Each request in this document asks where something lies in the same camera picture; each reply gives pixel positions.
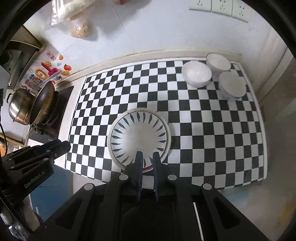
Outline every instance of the wall socket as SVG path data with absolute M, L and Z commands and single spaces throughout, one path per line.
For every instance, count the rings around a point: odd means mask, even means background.
M 212 0 L 212 12 L 231 16 L 232 0 Z
M 241 0 L 233 0 L 232 17 L 248 22 L 252 14 L 252 8 L 246 3 Z
M 190 10 L 211 11 L 211 0 L 189 0 Z

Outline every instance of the black stove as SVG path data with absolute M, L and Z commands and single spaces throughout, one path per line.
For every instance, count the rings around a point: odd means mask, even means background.
M 68 87 L 64 90 L 59 91 L 59 98 L 57 107 L 55 108 L 55 112 L 52 114 L 56 118 L 53 123 L 38 125 L 34 127 L 32 130 L 29 139 L 41 142 L 48 143 L 52 140 L 56 140 L 59 137 L 59 130 L 61 128 L 63 116 L 70 99 L 71 93 L 73 91 L 74 86 Z

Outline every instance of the plate rim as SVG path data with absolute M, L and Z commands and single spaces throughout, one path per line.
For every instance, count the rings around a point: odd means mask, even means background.
M 168 153 L 169 153 L 169 150 L 170 150 L 170 145 L 171 145 L 171 135 L 170 135 L 170 129 L 169 129 L 169 126 L 168 126 L 168 123 L 165 121 L 165 119 L 160 116 L 157 112 L 155 111 L 152 111 L 150 109 L 147 109 L 147 108 L 144 108 L 144 107 L 139 107 L 139 108 L 134 108 L 134 109 L 130 109 L 130 110 L 127 110 L 121 114 L 119 114 L 117 116 L 117 118 L 115 119 L 115 121 L 112 123 L 111 125 L 111 128 L 108 132 L 108 135 L 107 135 L 107 147 L 108 147 L 108 151 L 109 151 L 109 154 L 110 154 L 110 157 L 112 159 L 112 161 L 114 162 L 114 164 L 116 166 L 118 166 L 119 168 L 121 168 L 122 170 L 124 170 L 126 168 L 126 166 L 124 166 L 123 164 L 121 164 L 115 157 L 115 155 L 113 154 L 112 152 L 112 148 L 111 148 L 111 134 L 112 134 L 112 131 L 113 129 L 115 128 L 116 124 L 119 122 L 119 120 L 121 120 L 124 116 L 130 114 L 130 113 L 133 113 L 133 112 L 139 112 L 139 111 L 144 111 L 144 112 L 148 112 L 150 114 L 153 114 L 155 115 L 156 117 L 158 117 L 161 122 L 163 123 L 164 127 L 165 127 L 165 130 L 166 130 L 166 133 L 167 133 L 167 145 L 165 147 L 165 150 L 162 154 L 162 156 L 160 157 L 160 161 L 163 162 L 164 159 L 167 157 Z M 149 172 L 153 169 L 153 164 L 148 166 L 148 167 L 145 167 L 143 168 L 143 173 L 144 172 Z

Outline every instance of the pot handle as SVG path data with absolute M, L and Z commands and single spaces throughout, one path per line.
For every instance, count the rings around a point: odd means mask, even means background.
M 12 95 L 12 93 L 9 93 L 9 95 L 7 96 L 7 99 L 6 99 L 7 104 L 9 104 L 8 99 L 11 95 Z

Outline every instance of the black and white checkered mat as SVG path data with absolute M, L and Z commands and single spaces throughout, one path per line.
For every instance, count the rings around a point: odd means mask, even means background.
M 118 114 L 145 107 L 169 124 L 172 144 L 164 163 L 184 180 L 215 188 L 262 180 L 261 126 L 248 85 L 243 98 L 228 102 L 218 82 L 198 90 L 188 86 L 181 74 L 185 62 L 151 61 L 88 77 L 74 112 L 65 168 L 104 182 L 119 175 L 107 134 Z M 237 64 L 230 71 L 244 79 Z

